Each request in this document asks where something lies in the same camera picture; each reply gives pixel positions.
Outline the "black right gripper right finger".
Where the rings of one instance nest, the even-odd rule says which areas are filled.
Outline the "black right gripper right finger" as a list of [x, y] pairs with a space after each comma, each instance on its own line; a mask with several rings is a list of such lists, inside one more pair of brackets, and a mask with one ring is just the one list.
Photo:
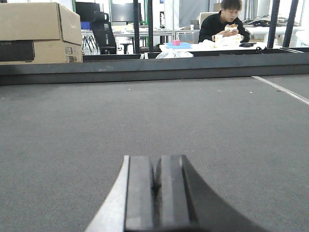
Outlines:
[[185, 155], [161, 157], [156, 185], [163, 227], [194, 226], [205, 232], [265, 231], [220, 197]]

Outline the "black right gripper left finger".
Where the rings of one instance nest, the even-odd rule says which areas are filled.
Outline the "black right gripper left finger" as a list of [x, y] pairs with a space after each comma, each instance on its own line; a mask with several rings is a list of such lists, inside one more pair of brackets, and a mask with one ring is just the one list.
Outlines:
[[153, 169], [147, 156], [125, 155], [118, 177], [87, 232], [141, 232], [154, 227]]

